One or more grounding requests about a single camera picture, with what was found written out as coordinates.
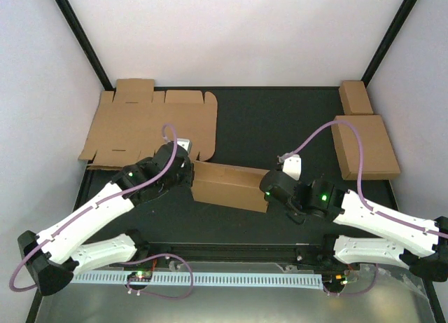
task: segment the small cardboard box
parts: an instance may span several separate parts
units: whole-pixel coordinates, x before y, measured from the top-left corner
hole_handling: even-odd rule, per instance
[[[199,90],[154,91],[154,80],[120,79],[115,92],[101,94],[80,160],[90,169],[119,169],[153,156],[164,144],[162,126],[172,123],[192,141],[190,158],[208,160],[215,152],[216,97]],[[167,128],[167,136],[172,133]]]
[[[339,87],[345,115],[372,115],[373,110],[362,81],[343,81]]]
[[[195,162],[193,198],[198,202],[266,212],[267,202],[260,190],[267,170]]]
[[[381,116],[336,116],[335,120],[349,121],[359,132],[364,149],[363,179],[393,179],[400,174]],[[354,180],[359,166],[356,137],[349,127],[342,124],[332,125],[331,131],[342,178]]]

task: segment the open cardboard box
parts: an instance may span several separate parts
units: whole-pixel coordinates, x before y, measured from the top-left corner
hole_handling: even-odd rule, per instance
[[[169,122],[178,137],[192,142],[196,201],[266,212],[259,189],[266,170],[203,162],[215,151],[217,112],[216,97],[210,92],[154,91],[154,80],[118,80],[115,92],[101,94],[79,159],[92,160],[91,170],[119,170],[151,157],[163,145],[162,126]]]

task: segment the black metal frame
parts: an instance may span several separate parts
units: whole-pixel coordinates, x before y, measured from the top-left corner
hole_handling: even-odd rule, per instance
[[[76,14],[74,13],[73,8],[71,7],[69,0],[55,0],[59,9],[61,10],[63,16],[65,17],[67,23],[69,24],[73,34],[78,40],[81,48],[84,50],[85,55],[87,56],[92,68],[94,69],[98,79],[101,81],[105,90],[114,90],[109,78],[104,71],[101,62],[99,61],[97,54],[95,53],[92,45],[89,42],[87,35],[85,34]],[[364,82],[367,87],[369,82],[372,80],[376,70],[378,70],[379,65],[381,64],[384,56],[387,54],[387,51],[391,47],[395,37],[400,31],[401,27],[405,23],[407,16],[410,14],[412,8],[414,7],[417,0],[403,0],[401,6],[399,7],[390,27],[388,28],[384,38],[381,40],[381,43],[378,46],[377,51],[375,52],[372,60],[370,61],[361,81]],[[88,198],[88,190],[90,187],[90,183],[93,178],[93,173],[90,170],[86,170],[83,180],[81,182],[80,191],[78,197],[76,199],[75,209],[80,207]],[[388,186],[389,197],[393,203],[394,208],[397,209],[396,200],[394,198],[392,188],[389,182],[386,183]],[[283,250],[283,257],[287,256],[288,260],[290,258],[291,253]],[[423,281],[426,293],[428,294],[430,300],[430,306],[433,309],[433,313],[435,316],[435,320],[437,323],[446,322],[442,313],[442,309],[440,307],[437,295],[434,290],[434,286],[432,282]],[[27,323],[32,323],[36,321],[37,313],[39,311],[39,307],[42,301],[42,295],[37,291],[34,300],[32,302],[28,317]]]

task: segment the black frame post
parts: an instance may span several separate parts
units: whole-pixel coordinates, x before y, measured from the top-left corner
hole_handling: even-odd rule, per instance
[[[98,79],[101,81],[101,84],[103,85],[104,89],[113,90],[113,86],[109,81],[109,78],[106,72],[104,71],[101,62],[99,62],[97,54],[93,50],[92,44],[90,44],[89,39],[85,34],[83,27],[81,26],[81,23],[79,22],[75,12],[73,11],[73,8],[70,5],[69,0],[55,0],[55,1],[59,6],[59,9],[61,10],[62,14],[64,15],[67,23],[69,23],[69,26],[72,32],[74,33],[76,39],[78,39],[79,45],[84,50],[87,59],[89,59],[89,62],[92,65],[93,70],[97,74]]]
[[[369,82],[372,80],[375,72],[378,70],[379,65],[383,61],[384,56],[387,54],[387,51],[391,47],[395,37],[397,37],[398,32],[405,23],[407,16],[410,14],[416,2],[417,0],[403,0],[401,3],[401,6],[393,18],[391,25],[387,29],[383,40],[379,44],[377,51],[369,63],[369,66],[367,66],[367,69],[364,72],[361,81],[364,82],[365,87],[367,87]]]

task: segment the electrical wire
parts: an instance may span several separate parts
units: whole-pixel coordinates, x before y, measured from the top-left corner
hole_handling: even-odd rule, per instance
[[[385,214],[385,213],[383,213],[381,211],[374,211],[373,206],[370,206],[367,203],[367,200],[364,198],[363,189],[362,189],[362,186],[361,186],[361,179],[362,179],[363,166],[364,166],[364,149],[363,149],[363,144],[361,143],[361,136],[359,135],[359,132],[357,131],[355,126],[352,125],[349,121],[336,120],[336,121],[330,121],[330,122],[327,122],[327,123],[323,124],[321,127],[317,128],[296,150],[294,150],[291,153],[285,153],[283,156],[279,156],[280,163],[283,163],[287,158],[290,158],[292,155],[295,155],[295,154],[299,153],[322,130],[326,129],[327,127],[330,127],[331,125],[336,125],[336,124],[346,125],[347,127],[349,127],[351,129],[351,131],[355,134],[356,141],[358,142],[359,166],[358,166],[358,176],[356,178],[356,189],[358,191],[358,195],[359,195],[359,199],[360,199],[361,203],[368,210],[370,210],[371,212],[374,212],[375,214],[378,214],[379,216],[381,216],[381,217],[383,217],[385,219],[394,221],[397,224],[401,224],[401,225],[413,228],[415,230],[422,231],[423,233],[429,233],[429,234],[437,235],[439,237],[448,239],[448,234],[446,234],[446,233],[437,232],[437,231],[434,231],[434,230],[429,230],[429,229],[424,228],[422,226],[411,224],[411,223],[409,223],[407,221],[403,221],[401,219],[395,218],[395,217],[393,217],[391,215],[388,215],[388,214]]]
[[[122,262],[120,264],[121,265],[126,265],[126,266],[132,266],[132,265],[136,265],[136,264],[139,264],[139,263],[147,262],[147,261],[158,259],[158,258],[162,258],[162,257],[166,258],[167,256],[170,257],[170,258],[175,258],[175,259],[179,260],[181,263],[183,263],[185,265],[185,267],[187,268],[188,272],[190,273],[190,286],[188,287],[188,290],[187,290],[187,292],[185,294],[180,295],[180,296],[166,296],[166,295],[162,295],[162,294],[153,293],[153,292],[150,292],[150,291],[135,290],[135,289],[131,288],[130,283],[132,281],[138,281],[139,280],[138,278],[130,278],[130,279],[128,279],[126,287],[129,289],[129,293],[131,294],[132,292],[134,292],[137,295],[143,294],[143,295],[155,296],[155,297],[163,298],[163,299],[166,299],[166,300],[182,300],[182,299],[188,297],[191,294],[191,292],[193,290],[193,285],[194,285],[193,284],[193,278],[194,278],[193,277],[193,271],[192,271],[190,265],[188,265],[188,263],[184,259],[182,259],[180,256],[177,256],[175,254],[170,254],[170,253],[163,253],[163,254],[152,255],[152,256],[149,256],[149,257],[144,258],[144,259],[139,260],[139,261]]]
[[[372,283],[370,284],[369,287],[365,288],[364,290],[357,291],[356,293],[333,293],[333,292],[329,291],[329,290],[325,287],[325,285],[323,285],[323,290],[324,290],[324,292],[327,293],[327,295],[329,295],[329,296],[352,297],[352,296],[360,296],[360,295],[363,295],[363,294],[365,294],[365,293],[368,293],[368,292],[369,292],[369,291],[376,285],[377,280],[378,280],[378,268],[379,268],[379,267],[378,267],[378,264],[376,263],[376,264],[375,264],[375,272],[374,272],[374,275],[373,275]]]
[[[137,191],[141,188],[144,188],[145,186],[151,185],[152,183],[156,182],[160,177],[162,177],[167,171],[168,169],[172,166],[174,159],[176,157],[176,152],[177,152],[177,134],[176,134],[176,130],[174,128],[174,126],[171,123],[165,123],[162,127],[162,137],[166,142],[169,142],[169,139],[165,133],[165,129],[169,127],[171,129],[171,131],[173,132],[173,152],[171,153],[171,157],[168,160],[168,163],[165,165],[165,167],[157,174],[155,175],[153,178],[149,179],[148,181],[145,181],[142,184],[136,185],[132,188],[126,189],[124,191],[120,191],[117,193],[114,193],[112,195],[109,195],[103,199],[101,199],[99,202],[97,202],[97,205],[101,205],[103,202],[106,202],[108,200],[111,200],[115,197],[121,196],[121,195],[125,195],[127,193],[130,192],[134,192]],[[51,236],[52,238],[55,238],[57,235],[59,235],[65,228],[67,228],[68,226],[70,226],[70,224],[72,224],[75,220],[81,218],[84,214],[86,214],[87,212],[89,212],[90,210],[92,210],[93,207],[89,206],[86,207],[82,212],[78,213],[76,216],[74,216],[73,218],[71,218],[70,220],[68,220],[64,225],[62,225],[61,227],[59,227]],[[35,255],[35,253],[37,253],[38,250],[40,250],[42,247],[44,247],[46,244],[48,244],[51,240],[44,240],[41,244],[37,245],[35,248],[33,248],[33,250],[30,251],[30,253],[28,253],[23,260],[21,260],[21,262],[19,262],[19,264],[17,265],[17,267],[15,268],[15,270],[13,271],[13,274],[11,275],[10,279],[9,279],[9,289],[14,291],[14,292],[22,292],[22,291],[28,291],[31,289],[36,288],[37,286],[35,284],[28,286],[28,287],[16,287],[14,285],[15,279],[18,276],[18,273],[20,272],[20,270],[23,268],[23,266],[25,266],[25,264],[28,262],[28,260],[30,260],[31,257],[33,257],[33,255]]]

